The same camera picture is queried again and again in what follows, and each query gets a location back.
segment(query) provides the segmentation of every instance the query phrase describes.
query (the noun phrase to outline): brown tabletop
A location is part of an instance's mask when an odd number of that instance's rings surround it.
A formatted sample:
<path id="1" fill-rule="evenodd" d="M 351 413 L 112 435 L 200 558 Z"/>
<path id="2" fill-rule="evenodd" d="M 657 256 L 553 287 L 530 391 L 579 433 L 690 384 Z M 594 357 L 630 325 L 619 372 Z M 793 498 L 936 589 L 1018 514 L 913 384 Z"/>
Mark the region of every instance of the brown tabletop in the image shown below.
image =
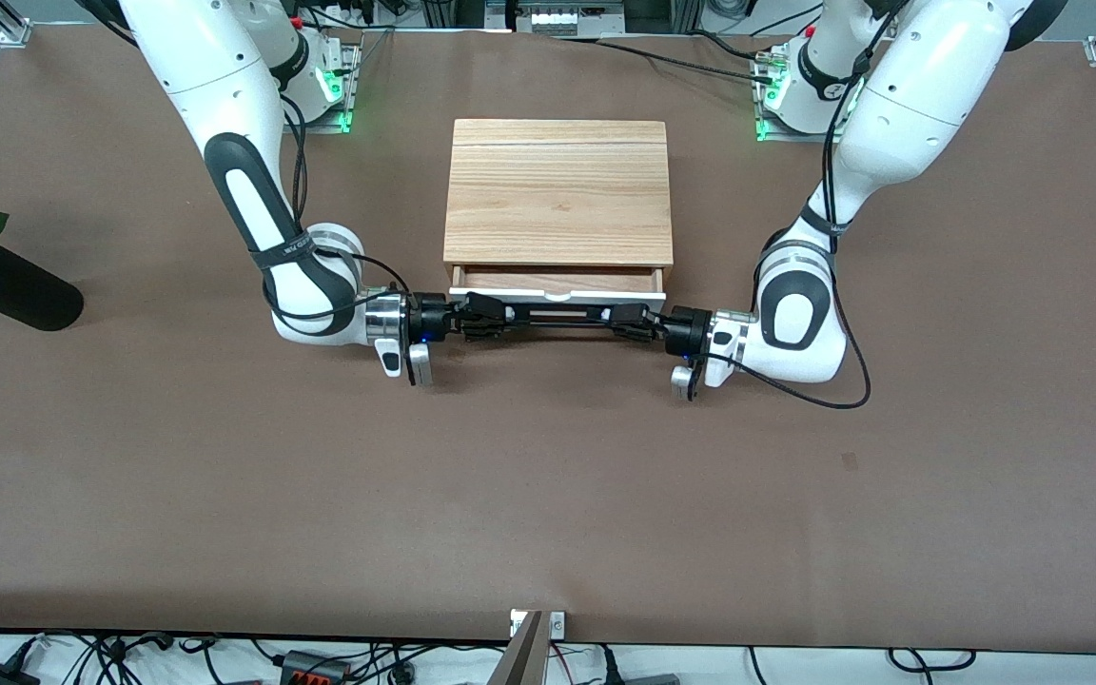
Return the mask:
<path id="1" fill-rule="evenodd" d="M 309 138 L 307 219 L 444 290 L 454 119 L 665 121 L 670 299 L 746 307 L 819 179 L 747 96 L 595 45 L 391 35 L 352 134 Z M 1096 68 L 1008 55 L 964 128 L 840 252 L 868 408 L 745 377 L 688 407 L 673 358 L 614 339 L 449 342 L 410 389 L 279 339 L 138 53 L 39 27 L 0 57 L 3 246 L 88 304 L 56 334 L 0 316 L 0 625 L 501 638 L 546 607 L 586 641 L 1096 651 Z M 853 359 L 817 391 L 855 398 Z"/>

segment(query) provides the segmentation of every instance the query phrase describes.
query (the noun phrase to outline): black vase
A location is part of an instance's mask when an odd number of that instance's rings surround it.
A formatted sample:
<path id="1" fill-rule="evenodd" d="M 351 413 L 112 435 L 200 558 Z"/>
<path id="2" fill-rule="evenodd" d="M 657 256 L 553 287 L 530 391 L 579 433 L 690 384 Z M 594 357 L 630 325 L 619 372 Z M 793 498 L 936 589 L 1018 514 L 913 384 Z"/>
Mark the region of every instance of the black vase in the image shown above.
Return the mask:
<path id="1" fill-rule="evenodd" d="M 39 330 L 61 330 L 83 312 L 83 295 L 0 246 L 0 313 Z"/>

